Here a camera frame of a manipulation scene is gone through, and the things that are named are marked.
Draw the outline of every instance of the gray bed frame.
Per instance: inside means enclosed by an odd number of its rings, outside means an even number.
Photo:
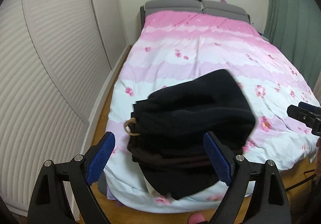
[[[141,28],[143,29],[148,15],[161,10],[203,13],[251,24],[250,15],[243,8],[227,3],[207,0],[153,0],[140,7]]]

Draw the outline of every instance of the baseboard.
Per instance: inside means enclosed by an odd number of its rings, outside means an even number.
[[[108,95],[111,87],[113,86],[114,80],[118,74],[119,69],[121,68],[121,65],[123,64],[123,61],[129,51],[129,49],[130,49],[130,47],[129,47],[129,45],[127,45],[125,47],[125,49],[123,50],[120,58],[118,59],[114,69],[109,73],[108,77],[106,78],[106,80],[102,86],[102,89],[99,92],[99,95],[96,99],[96,102],[95,102],[93,109],[92,109],[90,116],[89,116],[89,126],[87,129],[86,135],[85,135],[84,142],[81,146],[80,154],[85,154],[86,151],[91,146],[91,142],[92,142],[92,139],[93,139],[95,131],[96,131],[99,116],[102,112],[107,95]],[[74,196],[72,196],[72,198],[71,198],[70,207],[71,207],[71,210],[72,210],[73,215],[75,217],[75,220],[79,220],[80,213],[79,213],[79,209],[76,204],[76,201],[74,199]]]
[[[28,211],[25,211],[25,210],[19,209],[17,207],[14,207],[14,206],[8,204],[7,201],[4,201],[4,202],[6,203],[6,206],[8,207],[8,209],[11,212],[13,212],[15,214],[18,214],[18,215],[21,215],[21,216],[24,216],[24,217],[26,217],[28,215]]]

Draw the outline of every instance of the folded clothes stack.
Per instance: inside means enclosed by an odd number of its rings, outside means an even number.
[[[131,135],[127,148],[149,192],[178,200],[218,181],[203,135],[213,131],[241,154],[255,117],[233,77],[222,69],[137,101],[126,125]]]

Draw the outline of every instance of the green curtain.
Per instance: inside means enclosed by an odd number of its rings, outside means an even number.
[[[264,36],[313,89],[321,70],[321,11],[314,0],[269,0]]]

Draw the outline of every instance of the bed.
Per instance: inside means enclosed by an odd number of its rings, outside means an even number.
[[[123,123],[132,104],[167,86],[228,69],[256,115],[256,127],[243,147],[253,162],[272,159],[280,171],[315,153],[317,137],[286,114],[300,101],[319,106],[298,70],[263,40],[240,7],[221,2],[160,0],[141,8],[142,34],[115,83],[106,131],[116,146],[104,174],[123,204],[146,212],[175,213],[216,208],[227,186],[217,182],[192,196],[173,200],[148,193],[143,174],[127,150]],[[250,182],[247,195],[253,191]]]

